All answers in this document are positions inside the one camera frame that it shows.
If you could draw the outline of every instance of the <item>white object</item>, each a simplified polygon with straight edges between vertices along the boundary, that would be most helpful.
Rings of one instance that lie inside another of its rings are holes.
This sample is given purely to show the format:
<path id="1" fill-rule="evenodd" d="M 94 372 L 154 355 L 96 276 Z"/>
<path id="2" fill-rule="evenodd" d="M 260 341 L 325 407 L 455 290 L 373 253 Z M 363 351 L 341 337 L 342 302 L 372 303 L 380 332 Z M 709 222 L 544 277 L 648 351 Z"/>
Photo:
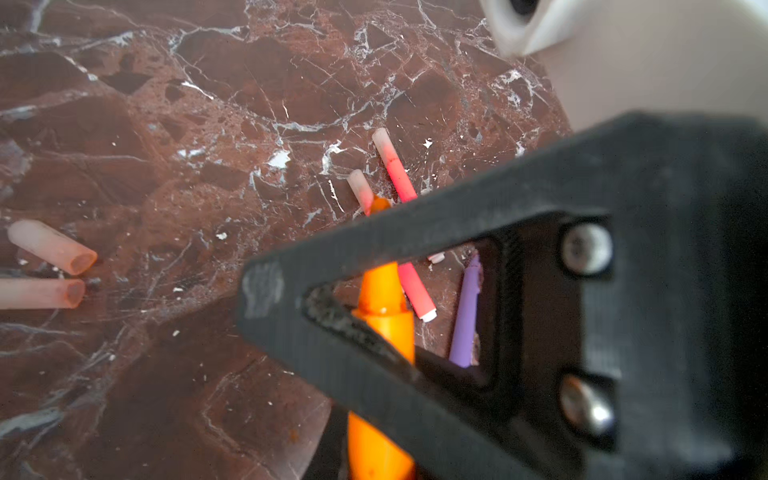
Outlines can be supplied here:
<path id="1" fill-rule="evenodd" d="M 614 255 L 611 234 L 596 223 L 580 223 L 566 232 L 561 245 L 563 264 L 577 275 L 595 275 Z"/>
<path id="2" fill-rule="evenodd" d="M 429 310 L 427 313 L 419 317 L 424 323 L 429 323 L 437 318 L 437 309 Z"/>
<path id="3" fill-rule="evenodd" d="M 440 263 L 440 262 L 442 262 L 443 260 L 445 260 L 445 252 L 440 252 L 440 253 L 433 253 L 432 255 L 430 255 L 429 257 L 427 257 L 427 259 L 428 259 L 430 262 L 432 262 L 433 264 L 434 264 L 434 263 Z"/>
<path id="4" fill-rule="evenodd" d="M 574 131 L 635 109 L 768 121 L 767 0 L 481 4 L 503 56 L 539 51 Z"/>

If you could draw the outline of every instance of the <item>red marble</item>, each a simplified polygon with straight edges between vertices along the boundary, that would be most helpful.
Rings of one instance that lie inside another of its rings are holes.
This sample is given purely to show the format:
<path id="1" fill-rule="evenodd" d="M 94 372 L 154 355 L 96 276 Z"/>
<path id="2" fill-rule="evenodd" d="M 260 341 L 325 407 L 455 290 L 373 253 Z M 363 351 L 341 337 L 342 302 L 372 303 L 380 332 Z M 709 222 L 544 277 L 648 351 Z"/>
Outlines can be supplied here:
<path id="1" fill-rule="evenodd" d="M 99 253 L 76 310 L 0 312 L 0 478 L 302 475 L 330 401 L 233 327 L 243 262 L 568 134 L 472 0 L 0 0 L 0 227 Z M 468 247 L 415 262 L 445 355 Z M 0 273 L 57 276 L 0 235 Z M 354 303 L 356 283 L 339 298 Z"/>

